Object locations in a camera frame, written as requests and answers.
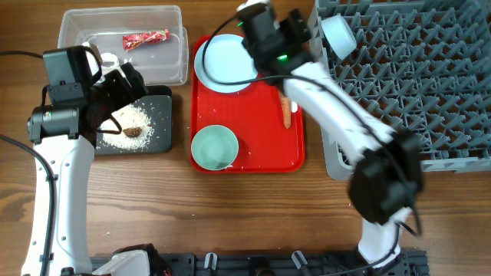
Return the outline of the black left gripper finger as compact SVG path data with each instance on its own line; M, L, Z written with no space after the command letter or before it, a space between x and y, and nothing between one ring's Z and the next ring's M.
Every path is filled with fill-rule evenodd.
M130 99L130 85L119 70L113 70L105 74L102 87L108 92L111 100Z
M148 89L141 73L137 71L130 62L122 64L120 69L125 74L126 79L131 86L131 93L134 96L146 96L148 94Z

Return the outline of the white tissue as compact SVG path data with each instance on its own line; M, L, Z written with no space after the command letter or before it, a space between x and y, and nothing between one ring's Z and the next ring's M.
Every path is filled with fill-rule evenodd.
M101 61L101 73L102 74L107 74L112 70L118 70L123 76L125 74L123 71L120 69L120 66L122 64L125 64L128 62L127 59L120 59L118 58L115 54L111 53L103 53L101 55L102 61Z

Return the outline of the white cooked rice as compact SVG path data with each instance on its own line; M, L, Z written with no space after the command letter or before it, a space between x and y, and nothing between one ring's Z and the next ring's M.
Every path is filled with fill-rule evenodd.
M102 146L112 146L116 150L143 150L150 145L154 134L153 121L142 107L129 105L112 113L113 118L121 125L122 133L102 133L99 143ZM123 129L130 127L141 127L143 132L137 138L126 137Z

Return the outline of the red snack wrapper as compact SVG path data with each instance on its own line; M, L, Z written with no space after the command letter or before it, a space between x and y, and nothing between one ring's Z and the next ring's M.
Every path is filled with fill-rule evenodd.
M158 44L167 40L169 37L170 33L168 29L124 35L122 38L123 49L125 51L131 51L142 44Z

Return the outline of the brown food scrap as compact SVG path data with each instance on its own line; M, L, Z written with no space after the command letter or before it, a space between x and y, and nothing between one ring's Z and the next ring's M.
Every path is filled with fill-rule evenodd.
M142 132L143 129L139 126L123 129L124 135L129 138L137 138Z

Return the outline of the light blue bowl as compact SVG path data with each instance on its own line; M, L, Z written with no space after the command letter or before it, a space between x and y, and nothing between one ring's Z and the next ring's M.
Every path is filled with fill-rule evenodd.
M321 28L332 51L341 60L356 49L357 42L353 31L341 15L323 19Z

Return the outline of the orange carrot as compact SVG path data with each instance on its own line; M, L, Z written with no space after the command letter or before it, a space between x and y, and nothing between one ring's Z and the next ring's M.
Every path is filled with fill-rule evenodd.
M286 129L291 127L291 101L287 98L279 95L282 113L283 113L283 123Z

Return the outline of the light blue plate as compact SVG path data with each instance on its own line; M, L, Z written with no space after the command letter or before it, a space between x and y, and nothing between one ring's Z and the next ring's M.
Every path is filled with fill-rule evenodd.
M255 79L258 75L253 59L242 45L243 37L236 34L219 34L215 36L206 49L205 67L203 70L203 43L194 58L194 71L201 84L215 92L229 94L248 87L249 84L222 85L209 79L209 76L224 83Z

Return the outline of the light green bowl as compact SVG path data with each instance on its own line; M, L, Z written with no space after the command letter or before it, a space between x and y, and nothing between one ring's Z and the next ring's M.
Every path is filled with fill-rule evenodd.
M191 141L191 156L203 169L219 171L233 164L239 155L239 140L228 127L209 125Z

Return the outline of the white plastic spoon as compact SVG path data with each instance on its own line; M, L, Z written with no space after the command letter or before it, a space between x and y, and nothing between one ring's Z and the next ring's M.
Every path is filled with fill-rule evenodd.
M291 112L296 113L298 111L298 105L296 102L291 102Z

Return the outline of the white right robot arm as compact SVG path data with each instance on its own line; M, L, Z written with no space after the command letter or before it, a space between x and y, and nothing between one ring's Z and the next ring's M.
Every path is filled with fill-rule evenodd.
M232 87L251 84L242 72L254 71L256 81L277 87L329 132L355 166L348 195L363 219L358 252L368 266L385 266L399 254L400 233L423 188L417 136L373 117L336 84L305 47L311 30L300 11L278 20L270 2L248 1L232 20L242 29L239 45L216 57L219 65L232 64L227 77L209 69L209 47L219 31L196 52L195 71Z

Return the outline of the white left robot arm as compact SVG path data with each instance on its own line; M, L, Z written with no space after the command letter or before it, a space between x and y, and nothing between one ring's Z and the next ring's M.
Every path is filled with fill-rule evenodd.
M42 55L48 84L28 118L36 164L35 210L23 275L92 271L87 246L87 183L101 124L145 97L142 75L126 63L103 72L95 45Z

